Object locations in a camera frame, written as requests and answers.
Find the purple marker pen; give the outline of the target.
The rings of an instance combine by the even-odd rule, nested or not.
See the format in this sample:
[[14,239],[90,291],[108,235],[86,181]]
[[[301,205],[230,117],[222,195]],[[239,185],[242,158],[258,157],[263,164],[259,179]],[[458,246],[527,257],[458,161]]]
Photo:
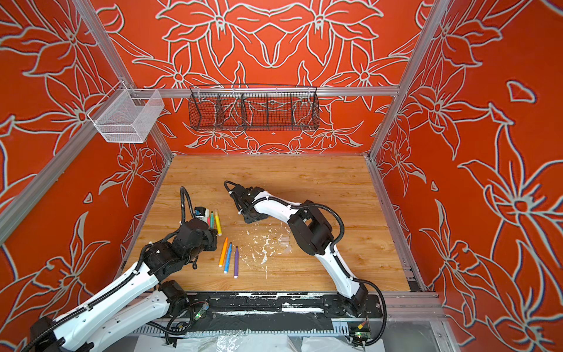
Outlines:
[[238,246],[235,248],[235,260],[234,260],[234,274],[233,278],[239,278],[239,260],[240,260],[240,251]]

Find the yellow marker pen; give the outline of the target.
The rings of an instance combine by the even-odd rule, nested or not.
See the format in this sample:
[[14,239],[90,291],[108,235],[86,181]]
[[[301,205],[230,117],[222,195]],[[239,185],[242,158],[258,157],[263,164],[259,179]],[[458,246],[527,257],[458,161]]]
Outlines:
[[218,236],[222,236],[221,222],[220,222],[220,218],[219,218],[219,215],[218,215],[218,211],[215,210],[213,212],[213,215],[214,215],[214,224],[215,224]]

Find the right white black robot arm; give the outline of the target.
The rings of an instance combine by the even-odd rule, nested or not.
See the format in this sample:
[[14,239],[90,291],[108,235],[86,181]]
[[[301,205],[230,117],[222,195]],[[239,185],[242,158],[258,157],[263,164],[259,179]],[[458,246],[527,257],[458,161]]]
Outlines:
[[307,200],[290,202],[260,187],[245,188],[230,180],[224,187],[245,223],[272,217],[286,223],[297,245],[317,258],[332,278],[342,310],[358,317],[365,311],[368,289],[348,268],[337,249],[345,233],[340,216],[326,205]]

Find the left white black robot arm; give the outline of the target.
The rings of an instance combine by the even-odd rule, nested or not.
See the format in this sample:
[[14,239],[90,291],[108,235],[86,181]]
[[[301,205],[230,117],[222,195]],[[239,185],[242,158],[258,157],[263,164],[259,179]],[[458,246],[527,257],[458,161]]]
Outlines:
[[200,219],[183,222],[164,239],[144,246],[129,270],[85,303],[34,323],[24,350],[104,351],[143,325],[188,314],[189,322],[181,327],[159,328],[168,337],[185,334],[195,313],[186,292],[169,276],[186,265],[196,268],[201,252],[216,250],[217,235]]

